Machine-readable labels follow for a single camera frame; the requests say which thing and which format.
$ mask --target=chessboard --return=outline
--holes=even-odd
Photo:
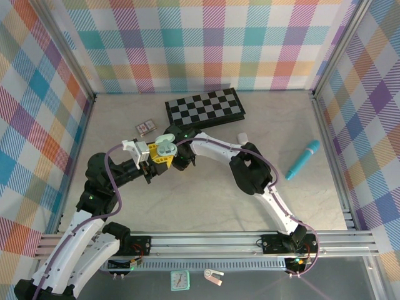
[[[244,119],[246,113],[235,89],[165,102],[170,124],[182,130],[203,129]]]

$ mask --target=beige surface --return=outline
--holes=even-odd
[[[169,126],[164,101],[188,94],[99,95],[87,129],[76,173],[67,197],[60,230],[68,225],[86,181],[88,159],[106,152],[124,139],[138,138],[135,125],[152,118],[158,130],[146,135],[153,141]],[[238,133],[249,141],[281,173],[278,191],[289,209],[315,229],[345,229],[341,207],[325,157],[320,149],[291,181],[283,174],[307,143],[320,139],[307,92],[239,92],[246,119],[204,129],[208,135],[237,143]],[[129,159],[117,150],[115,163]],[[205,157],[184,172],[173,167],[150,185],[144,178],[121,188],[122,211],[112,221],[133,231],[255,231],[276,227],[258,200],[236,186],[231,171]]]

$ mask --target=clock face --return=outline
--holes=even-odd
[[[171,272],[171,290],[185,291],[190,288],[189,271]]]

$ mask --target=checkered backdrop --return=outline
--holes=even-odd
[[[28,0],[0,1],[0,299],[56,222],[88,107]]]
[[[400,1],[375,0],[321,104],[362,229],[400,299]]]
[[[135,93],[309,89],[357,1],[47,3],[92,87]]]

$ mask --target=black and white checkerboard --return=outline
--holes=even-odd
[[[169,122],[185,130],[243,120],[245,111],[235,89],[165,102]]]

